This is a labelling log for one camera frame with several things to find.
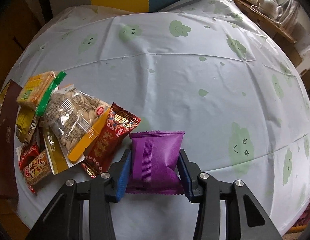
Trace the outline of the clear sunflower seed bag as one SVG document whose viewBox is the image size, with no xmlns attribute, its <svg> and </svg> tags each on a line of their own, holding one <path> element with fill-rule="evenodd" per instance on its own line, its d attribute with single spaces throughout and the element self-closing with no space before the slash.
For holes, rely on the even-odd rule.
<svg viewBox="0 0 310 240">
<path fill-rule="evenodd" d="M 101 132 L 110 107 L 74 85 L 52 94 L 43 117 L 70 163 L 83 161 L 83 153 Z"/>
</svg>

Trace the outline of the purple snack packet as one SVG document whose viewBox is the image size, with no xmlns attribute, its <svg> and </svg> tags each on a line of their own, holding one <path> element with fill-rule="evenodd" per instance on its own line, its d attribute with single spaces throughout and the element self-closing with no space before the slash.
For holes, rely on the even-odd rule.
<svg viewBox="0 0 310 240">
<path fill-rule="evenodd" d="M 183 194 L 175 169 L 183 131 L 131 133 L 132 164 L 126 192 L 131 194 Z"/>
</svg>

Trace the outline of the green cracker packet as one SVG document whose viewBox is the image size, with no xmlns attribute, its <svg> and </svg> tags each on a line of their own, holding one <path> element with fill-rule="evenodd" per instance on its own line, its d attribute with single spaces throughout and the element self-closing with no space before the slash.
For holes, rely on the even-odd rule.
<svg viewBox="0 0 310 240">
<path fill-rule="evenodd" d="M 48 71 L 31 76 L 17 97 L 17 104 L 33 110 L 37 116 L 43 116 L 53 91 L 65 76 L 63 71 Z"/>
</svg>

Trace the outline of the brown red snack packet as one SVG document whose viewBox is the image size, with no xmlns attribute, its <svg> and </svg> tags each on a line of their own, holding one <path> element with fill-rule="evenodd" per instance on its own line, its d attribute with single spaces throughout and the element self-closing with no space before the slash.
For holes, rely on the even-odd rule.
<svg viewBox="0 0 310 240">
<path fill-rule="evenodd" d="M 32 193 L 36 193 L 35 185 L 51 173 L 52 170 L 46 150 L 43 150 L 23 169 L 24 180 Z"/>
</svg>

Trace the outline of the white gold snack packet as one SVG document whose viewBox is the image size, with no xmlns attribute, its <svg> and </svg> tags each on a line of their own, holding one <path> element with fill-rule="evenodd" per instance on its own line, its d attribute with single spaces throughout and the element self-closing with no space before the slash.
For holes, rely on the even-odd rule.
<svg viewBox="0 0 310 240">
<path fill-rule="evenodd" d="M 71 162 L 67 158 L 67 151 L 60 146 L 57 137 L 49 127 L 43 128 L 43 138 L 53 175 L 57 175 L 84 160 L 84 155 L 82 154 L 77 162 Z"/>
</svg>

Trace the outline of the dark red patterned snack packet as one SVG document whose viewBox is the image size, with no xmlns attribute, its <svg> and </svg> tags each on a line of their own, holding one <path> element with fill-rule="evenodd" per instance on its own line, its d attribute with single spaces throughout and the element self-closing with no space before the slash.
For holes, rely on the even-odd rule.
<svg viewBox="0 0 310 240">
<path fill-rule="evenodd" d="M 112 103 L 99 136 L 82 162 L 83 169 L 90 177 L 95 178 L 108 171 L 116 150 L 140 121 L 141 118 Z"/>
</svg>

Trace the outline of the yellow silver snack packet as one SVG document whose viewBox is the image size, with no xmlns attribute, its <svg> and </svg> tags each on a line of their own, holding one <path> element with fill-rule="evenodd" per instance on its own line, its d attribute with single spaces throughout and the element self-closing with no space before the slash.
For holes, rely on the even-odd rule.
<svg viewBox="0 0 310 240">
<path fill-rule="evenodd" d="M 21 107 L 16 120 L 16 136 L 20 142 L 29 144 L 36 126 L 39 122 L 39 116 L 35 111 L 26 107 Z"/>
</svg>

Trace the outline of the maroon gift box gold interior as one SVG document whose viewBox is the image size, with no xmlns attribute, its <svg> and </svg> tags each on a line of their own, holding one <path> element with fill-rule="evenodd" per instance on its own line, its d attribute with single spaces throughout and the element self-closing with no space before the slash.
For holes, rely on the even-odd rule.
<svg viewBox="0 0 310 240">
<path fill-rule="evenodd" d="M 0 198 L 16 198 L 17 186 L 14 168 L 14 137 L 17 112 L 17 96 L 22 87 L 8 81 L 0 93 Z"/>
</svg>

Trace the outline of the light blue cloud tablecloth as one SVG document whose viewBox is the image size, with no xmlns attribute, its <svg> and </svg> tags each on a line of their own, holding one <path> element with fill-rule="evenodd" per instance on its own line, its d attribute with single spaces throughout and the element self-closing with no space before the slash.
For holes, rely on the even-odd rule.
<svg viewBox="0 0 310 240">
<path fill-rule="evenodd" d="M 7 75 L 64 71 L 63 85 L 117 103 L 137 131 L 184 131 L 202 171 L 243 180 L 280 234 L 310 202 L 310 100 L 281 48 L 233 0 L 127 14 L 84 5 L 47 23 Z"/>
</svg>

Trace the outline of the wooden side table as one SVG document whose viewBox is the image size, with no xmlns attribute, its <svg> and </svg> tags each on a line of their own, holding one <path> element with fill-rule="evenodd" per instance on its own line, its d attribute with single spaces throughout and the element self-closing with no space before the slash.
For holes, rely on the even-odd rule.
<svg viewBox="0 0 310 240">
<path fill-rule="evenodd" d="M 244 13 L 252 22 L 259 26 L 271 38 L 281 38 L 288 43 L 295 44 L 296 40 L 278 23 L 271 20 L 262 13 L 252 9 L 251 5 L 244 0 L 233 0 L 235 5 Z"/>
</svg>

